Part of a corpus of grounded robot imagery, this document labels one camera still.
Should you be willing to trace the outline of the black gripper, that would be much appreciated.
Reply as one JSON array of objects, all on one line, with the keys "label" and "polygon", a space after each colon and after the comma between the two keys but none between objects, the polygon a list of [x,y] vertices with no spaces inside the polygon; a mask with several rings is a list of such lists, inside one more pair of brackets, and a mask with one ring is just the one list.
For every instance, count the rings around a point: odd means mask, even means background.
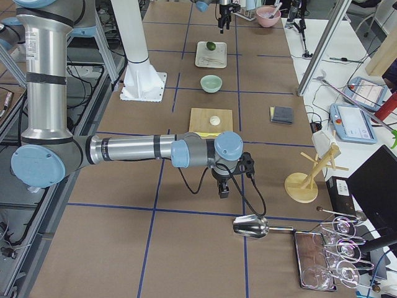
[{"label": "black gripper", "polygon": [[229,196],[228,181],[231,179],[230,171],[226,166],[216,166],[212,168],[212,176],[218,183],[218,195],[220,199],[226,199]]},{"label": "black gripper", "polygon": [[224,32],[224,27],[226,27],[227,30],[230,29],[231,10],[231,4],[220,4],[219,6],[220,17],[218,18],[218,28],[221,34]]}]

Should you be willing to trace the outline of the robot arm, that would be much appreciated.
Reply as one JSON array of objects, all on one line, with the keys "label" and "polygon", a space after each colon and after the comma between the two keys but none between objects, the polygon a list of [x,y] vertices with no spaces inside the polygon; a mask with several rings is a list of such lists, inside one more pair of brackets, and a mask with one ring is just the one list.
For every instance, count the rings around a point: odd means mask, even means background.
[{"label": "robot arm", "polygon": [[243,141],[234,132],[214,139],[196,133],[145,137],[75,136],[67,127],[66,39],[75,29],[96,30],[94,1],[17,1],[25,29],[28,127],[11,158],[25,184],[45,188],[103,161],[169,159],[176,168],[203,166],[227,197],[227,182],[239,174]]},{"label": "robot arm", "polygon": [[198,0],[198,1],[193,1],[195,4],[196,8],[200,12],[205,12],[210,4],[215,4],[218,9],[215,9],[215,12],[219,13],[218,15],[215,15],[217,21],[218,21],[218,28],[220,29],[220,33],[224,33],[224,29],[229,30],[230,29],[230,22],[231,22],[231,13],[233,11],[233,2],[230,0],[216,0],[216,1],[211,1],[211,0]]}]

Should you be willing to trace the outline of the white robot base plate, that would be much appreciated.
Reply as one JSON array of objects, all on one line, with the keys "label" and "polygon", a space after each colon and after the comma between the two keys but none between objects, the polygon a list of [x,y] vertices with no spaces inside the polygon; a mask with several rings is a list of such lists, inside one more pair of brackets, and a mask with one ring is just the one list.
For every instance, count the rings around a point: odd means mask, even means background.
[{"label": "white robot base plate", "polygon": [[129,63],[120,99],[123,101],[161,102],[167,73],[157,72],[150,62]]}]

